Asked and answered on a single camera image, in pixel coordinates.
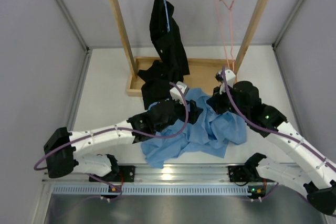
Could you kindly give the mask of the light blue shirt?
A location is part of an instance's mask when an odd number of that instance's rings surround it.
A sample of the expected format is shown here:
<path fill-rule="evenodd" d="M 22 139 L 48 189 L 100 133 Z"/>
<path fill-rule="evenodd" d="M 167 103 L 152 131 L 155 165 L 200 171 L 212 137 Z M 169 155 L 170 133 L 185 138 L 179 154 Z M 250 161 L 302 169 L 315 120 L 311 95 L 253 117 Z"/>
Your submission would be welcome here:
<path fill-rule="evenodd" d="M 188 124 L 183 132 L 173 138 L 152 138 L 141 143 L 147 164 L 163 168 L 164 162 L 184 153 L 203 152 L 223 158 L 229 143 L 241 145 L 247 141 L 245 121 L 231 113 L 216 114 L 207 104 L 209 95 L 200 88 L 191 89 L 187 100 L 193 100 L 203 110 L 195 124 Z"/>

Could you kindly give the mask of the pink wire hanger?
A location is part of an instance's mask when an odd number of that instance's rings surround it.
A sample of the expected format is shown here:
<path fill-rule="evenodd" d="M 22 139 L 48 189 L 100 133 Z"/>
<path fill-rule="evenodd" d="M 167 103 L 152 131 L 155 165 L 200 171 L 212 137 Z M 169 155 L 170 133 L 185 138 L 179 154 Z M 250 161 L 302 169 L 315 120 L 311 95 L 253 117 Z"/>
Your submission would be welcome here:
<path fill-rule="evenodd" d="M 222 44 L 223 44 L 223 50 L 224 50 L 224 56 L 225 56 L 225 60 L 227 62 L 227 65 L 230 67 L 230 69 L 232 71 L 235 70 L 235 59 L 234 59 L 234 54 L 233 54 L 233 15 L 232 15 L 232 11 L 233 11 L 233 7 L 235 4 L 236 0 L 232 0 L 230 5 L 228 5 L 224 0 L 214 0 L 215 3 L 215 10 L 216 10 L 216 15 L 217 15 L 217 21 L 219 24 L 219 29 L 220 29 L 220 36 L 222 39 Z M 229 62 L 229 56 L 228 56 L 228 51 L 227 51 L 227 47 L 226 47 L 226 42 L 225 42 L 225 35 L 224 35 L 224 26 L 223 26 L 223 19 L 220 16 L 220 11 L 219 11 L 219 3 L 222 3 L 226 9 L 228 10 L 228 14 L 229 14 L 229 28 L 230 28 L 230 60 L 231 62 Z"/>

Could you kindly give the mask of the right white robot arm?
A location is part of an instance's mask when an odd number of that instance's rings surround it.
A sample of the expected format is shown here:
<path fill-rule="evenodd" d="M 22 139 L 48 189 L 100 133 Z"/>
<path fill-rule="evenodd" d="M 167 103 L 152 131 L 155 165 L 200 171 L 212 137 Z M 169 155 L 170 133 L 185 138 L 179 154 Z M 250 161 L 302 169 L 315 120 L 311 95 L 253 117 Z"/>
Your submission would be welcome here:
<path fill-rule="evenodd" d="M 216 114 L 231 112 L 240 116 L 251 130 L 276 145 L 298 165 L 294 169 L 255 153 L 241 169 L 244 178 L 281 183 L 305 197 L 321 213 L 335 215 L 335 163 L 301 136 L 278 109 L 262 103 L 259 90 L 251 82 L 215 87 L 207 104 Z"/>

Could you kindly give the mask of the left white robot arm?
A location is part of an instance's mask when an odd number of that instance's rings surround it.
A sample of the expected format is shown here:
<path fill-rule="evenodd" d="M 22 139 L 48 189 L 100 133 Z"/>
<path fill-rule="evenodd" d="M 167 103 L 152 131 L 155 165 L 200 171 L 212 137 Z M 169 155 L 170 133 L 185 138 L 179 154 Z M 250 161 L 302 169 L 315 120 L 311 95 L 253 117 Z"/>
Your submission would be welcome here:
<path fill-rule="evenodd" d="M 175 122 L 195 124 L 202 111 L 193 100 L 186 104 L 163 100 L 146 112 L 112 126 L 82 132 L 58 128 L 44 145 L 48 176 L 55 179 L 84 173 L 114 181 L 119 174 L 116 158 L 111 154 L 97 154 L 97 151 L 145 142 Z"/>

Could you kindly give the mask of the black shirt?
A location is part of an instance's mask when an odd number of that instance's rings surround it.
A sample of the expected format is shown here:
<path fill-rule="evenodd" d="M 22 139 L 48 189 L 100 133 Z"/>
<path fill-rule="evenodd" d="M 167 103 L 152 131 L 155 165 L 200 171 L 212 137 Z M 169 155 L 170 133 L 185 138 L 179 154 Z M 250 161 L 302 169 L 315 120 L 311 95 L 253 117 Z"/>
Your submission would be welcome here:
<path fill-rule="evenodd" d="M 138 71 L 138 76 L 144 81 L 141 92 L 146 110 L 154 102 L 169 97 L 171 82 L 182 82 L 184 76 L 190 74 L 180 29 L 173 18 L 174 6 L 166 2 L 170 32 L 166 30 L 163 0 L 154 0 L 149 24 L 151 42 L 160 58 L 153 61 L 148 69 Z"/>

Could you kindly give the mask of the wooden clothes rack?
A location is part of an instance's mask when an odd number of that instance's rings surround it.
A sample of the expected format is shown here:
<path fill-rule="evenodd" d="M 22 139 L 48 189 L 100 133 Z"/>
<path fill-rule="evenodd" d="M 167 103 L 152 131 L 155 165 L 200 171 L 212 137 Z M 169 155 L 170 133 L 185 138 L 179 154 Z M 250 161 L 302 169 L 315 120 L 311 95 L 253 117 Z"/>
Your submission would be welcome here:
<path fill-rule="evenodd" d="M 191 74 L 186 77 L 186 83 L 190 87 L 200 87 L 207 94 L 212 94 L 212 87 L 215 85 L 215 71 L 218 70 L 221 65 L 230 67 L 234 73 L 237 73 L 239 71 L 239 68 L 255 34 L 255 31 L 258 27 L 259 21 L 262 17 L 267 3 L 268 0 L 257 1 L 236 57 L 232 57 L 231 59 L 227 60 L 202 58 L 190 58 L 188 60 L 190 64 Z M 128 65 L 130 68 L 130 77 L 126 88 L 127 95 L 131 97 L 141 97 L 141 86 L 144 84 L 144 81 L 138 78 L 138 70 L 140 67 L 148 67 L 153 61 L 156 60 L 156 58 L 133 56 L 119 1 L 109 0 L 109 4 L 114 14 L 115 22 L 117 24 L 121 42 L 125 52 L 125 57 L 128 61 Z"/>

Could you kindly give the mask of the aluminium mounting rail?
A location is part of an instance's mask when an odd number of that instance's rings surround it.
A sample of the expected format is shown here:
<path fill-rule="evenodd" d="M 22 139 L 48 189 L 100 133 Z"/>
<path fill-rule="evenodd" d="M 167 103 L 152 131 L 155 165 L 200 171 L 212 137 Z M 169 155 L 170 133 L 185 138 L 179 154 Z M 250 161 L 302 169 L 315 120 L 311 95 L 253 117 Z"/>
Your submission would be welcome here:
<path fill-rule="evenodd" d="M 121 165 L 114 178 L 102 178 L 104 182 L 126 184 L 233 184 L 242 185 L 247 176 L 237 164 L 167 164 L 163 169 L 147 164 Z"/>

